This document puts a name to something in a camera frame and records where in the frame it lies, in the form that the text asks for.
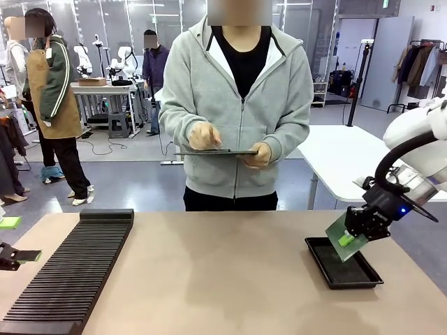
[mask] hand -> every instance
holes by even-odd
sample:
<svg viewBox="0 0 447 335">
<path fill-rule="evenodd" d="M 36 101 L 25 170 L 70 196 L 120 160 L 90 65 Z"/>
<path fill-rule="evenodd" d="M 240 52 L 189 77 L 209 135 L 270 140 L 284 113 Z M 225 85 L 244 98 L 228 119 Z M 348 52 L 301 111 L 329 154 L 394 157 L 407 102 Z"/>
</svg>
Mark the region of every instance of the hand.
<svg viewBox="0 0 447 335">
<path fill-rule="evenodd" d="M 256 155 L 244 156 L 244 163 L 248 168 L 259 170 L 265 168 L 272 158 L 272 150 L 267 143 L 255 143 L 251 149 L 256 151 Z"/>
<path fill-rule="evenodd" d="M 189 136 L 189 145 L 194 150 L 215 149 L 222 145 L 221 134 L 210 122 L 197 122 Z"/>
</svg>

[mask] hoodie zipper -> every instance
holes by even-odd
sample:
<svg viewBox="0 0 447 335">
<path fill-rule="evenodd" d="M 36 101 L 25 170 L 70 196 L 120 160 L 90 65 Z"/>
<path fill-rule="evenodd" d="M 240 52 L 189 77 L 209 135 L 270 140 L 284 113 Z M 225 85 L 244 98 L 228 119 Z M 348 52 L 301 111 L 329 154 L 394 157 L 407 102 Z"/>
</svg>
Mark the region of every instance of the hoodie zipper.
<svg viewBox="0 0 447 335">
<path fill-rule="evenodd" d="M 239 121 L 239 138 L 237 140 L 237 148 L 240 147 L 240 137 L 242 136 L 242 116 L 244 114 L 244 107 L 245 107 L 245 98 L 241 99 L 242 106 L 240 111 L 240 121 Z M 239 175 L 239 159 L 236 160 L 236 177 L 235 177 L 235 189 L 233 193 L 233 200 L 236 200 L 236 188 L 237 188 L 237 176 Z"/>
</svg>

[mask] cardboard box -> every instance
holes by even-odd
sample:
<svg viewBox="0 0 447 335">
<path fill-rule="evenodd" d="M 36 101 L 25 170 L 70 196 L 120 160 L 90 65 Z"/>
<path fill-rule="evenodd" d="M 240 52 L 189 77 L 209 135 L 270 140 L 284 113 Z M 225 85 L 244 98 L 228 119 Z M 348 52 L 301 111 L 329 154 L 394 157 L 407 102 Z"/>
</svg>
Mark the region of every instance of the cardboard box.
<svg viewBox="0 0 447 335">
<path fill-rule="evenodd" d="M 105 78 L 80 78 L 78 79 L 79 86 L 105 86 L 107 82 Z"/>
</svg>

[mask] brown apron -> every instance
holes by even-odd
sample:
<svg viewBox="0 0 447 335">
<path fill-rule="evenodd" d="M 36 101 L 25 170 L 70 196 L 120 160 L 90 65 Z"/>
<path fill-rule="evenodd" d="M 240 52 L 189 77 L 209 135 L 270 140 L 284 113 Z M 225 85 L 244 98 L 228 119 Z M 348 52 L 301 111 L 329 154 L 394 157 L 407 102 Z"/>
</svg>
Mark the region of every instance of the brown apron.
<svg viewBox="0 0 447 335">
<path fill-rule="evenodd" d="M 36 111 L 37 122 L 41 127 L 44 138 L 60 139 L 80 136 L 82 133 L 78 105 L 75 95 L 69 87 L 56 116 L 47 127 L 41 120 L 41 92 L 47 84 L 47 74 L 50 67 L 45 57 L 45 50 L 32 51 L 27 59 L 28 81 Z"/>
</svg>

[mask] black tray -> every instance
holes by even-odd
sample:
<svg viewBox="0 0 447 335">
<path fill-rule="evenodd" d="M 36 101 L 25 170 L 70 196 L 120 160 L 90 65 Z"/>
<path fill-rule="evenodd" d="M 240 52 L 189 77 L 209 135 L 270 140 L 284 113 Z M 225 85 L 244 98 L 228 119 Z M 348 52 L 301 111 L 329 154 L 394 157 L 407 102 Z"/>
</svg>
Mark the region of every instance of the black tray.
<svg viewBox="0 0 447 335">
<path fill-rule="evenodd" d="M 383 284 L 360 251 L 343 263 L 327 237 L 308 237 L 305 241 L 331 290 L 375 288 Z"/>
</svg>

